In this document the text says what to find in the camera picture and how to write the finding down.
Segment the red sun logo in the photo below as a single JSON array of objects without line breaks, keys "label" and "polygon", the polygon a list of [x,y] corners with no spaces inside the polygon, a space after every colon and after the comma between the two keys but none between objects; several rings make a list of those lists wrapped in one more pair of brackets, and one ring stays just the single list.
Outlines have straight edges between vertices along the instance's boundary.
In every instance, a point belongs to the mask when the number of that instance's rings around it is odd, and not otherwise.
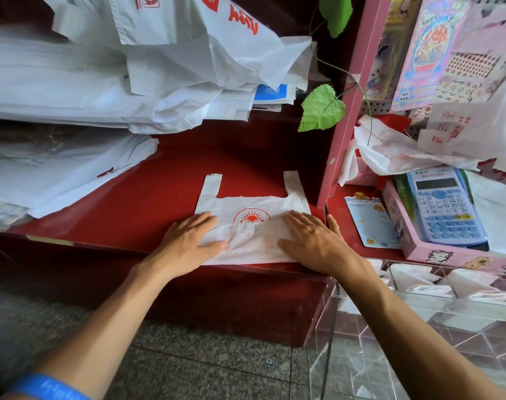
[{"label": "red sun logo", "polygon": [[245,208],[234,217],[233,223],[263,223],[270,220],[270,215],[262,209]]}]

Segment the blue card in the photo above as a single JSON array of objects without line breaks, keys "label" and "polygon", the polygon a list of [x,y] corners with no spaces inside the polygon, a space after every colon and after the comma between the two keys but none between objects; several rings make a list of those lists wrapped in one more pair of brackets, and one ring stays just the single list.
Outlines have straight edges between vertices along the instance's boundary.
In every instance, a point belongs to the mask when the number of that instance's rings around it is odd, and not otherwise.
[{"label": "blue card", "polygon": [[394,225],[379,198],[346,198],[347,207],[366,247],[400,248]]},{"label": "blue card", "polygon": [[276,101],[284,100],[287,96],[288,85],[281,84],[278,89],[273,89],[267,85],[260,84],[255,93],[255,101]]}]

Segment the left hand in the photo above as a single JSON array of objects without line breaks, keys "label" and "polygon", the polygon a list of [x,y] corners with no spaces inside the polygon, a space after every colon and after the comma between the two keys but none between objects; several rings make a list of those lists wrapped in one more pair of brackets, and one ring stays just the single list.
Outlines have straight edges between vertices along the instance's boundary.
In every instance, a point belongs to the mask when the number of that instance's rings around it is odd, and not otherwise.
[{"label": "left hand", "polygon": [[205,212],[193,215],[179,224],[172,224],[159,248],[139,264],[138,271],[147,271],[152,278],[156,277],[164,283],[192,272],[203,262],[227,248],[225,241],[215,242],[206,247],[199,246],[203,236],[217,220],[217,216]]}]

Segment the hand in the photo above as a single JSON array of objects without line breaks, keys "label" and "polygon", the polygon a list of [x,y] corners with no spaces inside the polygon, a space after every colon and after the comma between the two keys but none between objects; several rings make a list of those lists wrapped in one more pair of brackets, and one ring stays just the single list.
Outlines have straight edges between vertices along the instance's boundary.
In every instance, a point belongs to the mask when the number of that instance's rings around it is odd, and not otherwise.
[{"label": "hand", "polygon": [[137,272],[148,272],[151,278],[157,278],[164,283],[192,272],[227,248],[225,241],[199,247],[201,239],[217,220],[217,216],[205,212],[193,215],[179,224],[172,224],[159,248],[139,265]]},{"label": "hand", "polygon": [[330,229],[320,219],[307,213],[290,211],[285,220],[300,243],[281,239],[278,245],[305,267],[334,276],[342,284],[353,282],[357,277],[376,276],[371,264],[344,241],[332,215],[327,215]]}]

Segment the pink metal frame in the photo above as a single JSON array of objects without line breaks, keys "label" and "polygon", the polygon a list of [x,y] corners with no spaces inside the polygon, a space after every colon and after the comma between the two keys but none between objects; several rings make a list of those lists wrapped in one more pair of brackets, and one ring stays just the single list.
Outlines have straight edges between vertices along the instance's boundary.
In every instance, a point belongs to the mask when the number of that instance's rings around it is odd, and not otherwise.
[{"label": "pink metal frame", "polygon": [[[363,89],[366,88],[366,83],[370,76],[371,66],[377,53],[381,35],[383,34],[391,1],[366,0],[364,5],[349,69],[349,72],[354,76],[356,74],[360,75],[360,79],[357,78],[357,80]],[[346,83],[346,89],[352,85],[354,83],[349,80]],[[327,204],[327,199],[335,193],[347,145],[353,135],[353,127],[360,111],[362,92],[356,88],[354,91],[345,94],[342,100],[346,104],[346,114],[335,127],[327,166],[323,174],[320,196],[318,197],[318,207],[324,207]]]}]

